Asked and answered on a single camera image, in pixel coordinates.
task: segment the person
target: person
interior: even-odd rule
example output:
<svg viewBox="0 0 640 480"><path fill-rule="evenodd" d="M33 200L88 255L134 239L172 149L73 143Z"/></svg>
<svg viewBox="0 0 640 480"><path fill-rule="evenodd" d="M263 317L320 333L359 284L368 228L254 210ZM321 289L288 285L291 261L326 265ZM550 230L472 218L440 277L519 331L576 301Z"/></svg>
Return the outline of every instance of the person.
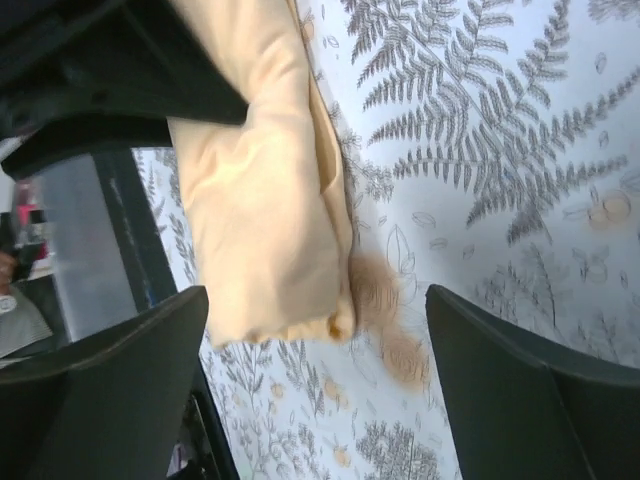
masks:
<svg viewBox="0 0 640 480"><path fill-rule="evenodd" d="M11 255L0 252L0 295L9 295L9 285L16 268L16 260Z"/></svg>

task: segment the folded fabric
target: folded fabric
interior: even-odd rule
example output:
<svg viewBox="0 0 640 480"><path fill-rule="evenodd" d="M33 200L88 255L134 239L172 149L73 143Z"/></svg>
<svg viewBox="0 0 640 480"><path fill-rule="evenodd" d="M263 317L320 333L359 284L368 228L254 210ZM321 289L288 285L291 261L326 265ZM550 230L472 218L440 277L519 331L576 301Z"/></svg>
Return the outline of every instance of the folded fabric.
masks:
<svg viewBox="0 0 640 480"><path fill-rule="evenodd" d="M349 339L342 158L295 6L172 3L249 104L242 127L169 119L211 343Z"/></svg>

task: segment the white patterned fabric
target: white patterned fabric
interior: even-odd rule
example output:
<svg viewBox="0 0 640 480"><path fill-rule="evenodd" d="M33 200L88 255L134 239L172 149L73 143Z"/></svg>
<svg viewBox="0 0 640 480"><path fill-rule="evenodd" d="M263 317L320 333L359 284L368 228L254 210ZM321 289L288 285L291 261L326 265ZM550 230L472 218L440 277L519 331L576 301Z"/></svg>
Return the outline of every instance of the white patterned fabric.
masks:
<svg viewBox="0 0 640 480"><path fill-rule="evenodd" d="M459 479L424 316L430 283L640 368L640 2L298 9L350 173L357 249L395 270L397 282L363 288L405 335L219 353L204 342L237 468L243 479ZM194 262L175 159L137 154L184 288ZM425 370L430 381L409 389Z"/></svg>

